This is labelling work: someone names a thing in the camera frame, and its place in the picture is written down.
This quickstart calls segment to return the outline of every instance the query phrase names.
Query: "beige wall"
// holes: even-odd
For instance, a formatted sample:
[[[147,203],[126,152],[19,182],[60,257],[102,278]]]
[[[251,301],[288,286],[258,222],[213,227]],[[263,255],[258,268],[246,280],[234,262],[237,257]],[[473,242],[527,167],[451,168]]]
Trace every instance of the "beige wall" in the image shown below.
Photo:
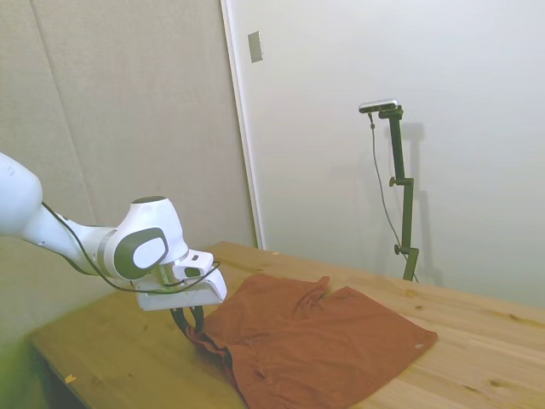
[[[56,210],[116,225],[162,194],[191,247],[254,244],[219,2],[7,0],[0,38],[0,151]],[[0,239],[0,407],[46,407],[26,335],[109,292]]]

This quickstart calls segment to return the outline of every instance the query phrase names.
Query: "black cable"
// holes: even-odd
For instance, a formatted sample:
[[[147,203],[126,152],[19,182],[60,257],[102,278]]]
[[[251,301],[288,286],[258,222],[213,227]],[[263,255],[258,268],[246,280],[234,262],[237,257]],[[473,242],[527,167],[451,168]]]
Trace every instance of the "black cable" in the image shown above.
[[[373,161],[375,162],[375,170],[376,170],[376,177],[378,178],[378,186],[381,189],[382,208],[384,209],[384,213],[386,214],[388,224],[390,225],[390,228],[393,231],[393,235],[395,236],[395,239],[398,242],[398,246],[401,247],[401,242],[399,241],[398,232],[395,231],[395,227],[393,226],[392,220],[390,219],[390,214],[388,213],[388,209],[386,207],[386,201],[384,200],[384,189],[382,188],[381,172],[378,170],[378,164],[376,162],[375,123],[373,122],[373,114],[369,112],[368,115],[369,115],[369,120],[371,121],[371,134],[373,135]],[[407,256],[405,254],[401,253],[401,256],[403,256],[405,261],[407,261]],[[415,277],[415,280],[418,283],[419,281],[418,281],[418,277],[416,277],[416,274],[413,274],[413,276]]]
[[[211,275],[220,265],[221,263],[220,262],[216,262],[214,261],[214,264],[213,264],[213,267],[210,269],[210,271],[205,274],[203,277],[201,277],[200,279],[198,279],[197,281],[195,281],[194,283],[191,283],[190,285],[187,285],[183,288],[180,288],[176,291],[155,291],[155,290],[134,290],[134,289],[130,289],[130,288],[124,288],[124,287],[120,287],[119,285],[116,285],[114,283],[112,283],[102,272],[101,270],[96,267],[95,263],[93,262],[93,260],[91,260],[91,257],[89,257],[89,254],[87,253],[87,251],[85,250],[85,248],[83,247],[83,244],[81,242],[81,240],[79,239],[79,237],[77,236],[77,234],[72,230],[72,228],[70,226],[68,226],[68,224],[62,220],[62,218],[57,215],[45,202],[42,202],[42,205],[43,207],[45,207],[45,209],[51,213],[51,216],[53,216],[57,222],[59,222],[60,224],[62,224],[64,226],[64,228],[66,230],[68,230],[68,232],[70,232],[70,234],[72,235],[72,237],[76,240],[77,242],[77,245],[79,246],[80,250],[82,251],[83,253],[83,256],[85,257],[85,259],[87,260],[87,262],[89,263],[89,265],[93,268],[93,270],[110,286],[112,286],[113,288],[115,288],[116,290],[120,290],[120,291],[126,291],[126,292],[136,292],[136,293],[140,293],[140,294],[160,294],[160,295],[169,295],[169,294],[178,294],[180,292],[183,292],[183,291],[187,291],[189,290],[190,288],[194,287],[195,285],[197,285],[198,283],[200,283],[201,281],[203,281],[204,279],[206,279],[209,275]],[[178,285],[178,284],[181,284],[183,282],[182,281],[178,281],[178,283],[175,283],[175,285]]]

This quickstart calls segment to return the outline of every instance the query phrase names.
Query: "wood grain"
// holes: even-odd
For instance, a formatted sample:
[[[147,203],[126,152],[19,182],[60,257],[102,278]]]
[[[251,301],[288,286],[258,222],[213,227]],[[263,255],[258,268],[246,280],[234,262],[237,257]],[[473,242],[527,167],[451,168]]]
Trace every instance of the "wood grain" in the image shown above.
[[[220,243],[231,296],[251,274],[316,280],[331,277],[416,324],[436,345],[355,408],[545,408],[545,311],[431,285]],[[215,307],[206,307],[209,314]],[[197,351],[169,312],[143,312],[116,293],[48,325],[33,342],[90,408],[244,408],[215,357]]]

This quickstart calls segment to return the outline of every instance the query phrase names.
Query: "black metal stand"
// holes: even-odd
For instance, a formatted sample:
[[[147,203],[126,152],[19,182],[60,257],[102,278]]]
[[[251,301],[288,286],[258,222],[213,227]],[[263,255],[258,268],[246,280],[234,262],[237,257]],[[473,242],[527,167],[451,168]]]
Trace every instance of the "black metal stand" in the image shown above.
[[[403,273],[403,279],[412,281],[415,276],[416,261],[419,250],[410,246],[412,235],[412,202],[414,194],[415,180],[405,177],[403,163],[403,145],[401,143],[401,129],[399,121],[403,117],[403,108],[398,106],[394,109],[378,112],[378,118],[388,119],[390,121],[390,134],[392,137],[393,167],[395,177],[390,179],[390,187],[393,185],[403,186],[403,222],[401,229],[401,247],[394,246],[395,254],[405,254],[407,263]]]

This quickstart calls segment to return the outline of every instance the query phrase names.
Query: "door frame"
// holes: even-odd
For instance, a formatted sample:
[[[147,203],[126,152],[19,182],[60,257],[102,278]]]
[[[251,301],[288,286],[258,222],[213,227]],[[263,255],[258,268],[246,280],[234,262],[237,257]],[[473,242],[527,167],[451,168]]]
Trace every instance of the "door frame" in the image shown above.
[[[255,183],[254,158],[252,157],[250,132],[248,131],[249,127],[245,119],[246,111],[244,105],[244,93],[240,87],[242,82],[240,81],[240,73],[237,69],[238,45],[232,32],[230,6],[231,4],[229,0],[221,0],[221,13],[223,15],[223,26],[225,28],[225,38],[227,41],[227,53],[229,54],[229,65],[231,66],[232,88],[235,94],[235,104],[237,107],[238,127],[240,128],[240,141],[242,142],[246,178],[248,180],[248,191],[250,193],[250,205],[254,219],[255,239],[257,240],[257,247],[265,250],[267,245],[265,238],[263,237],[259,195]]]

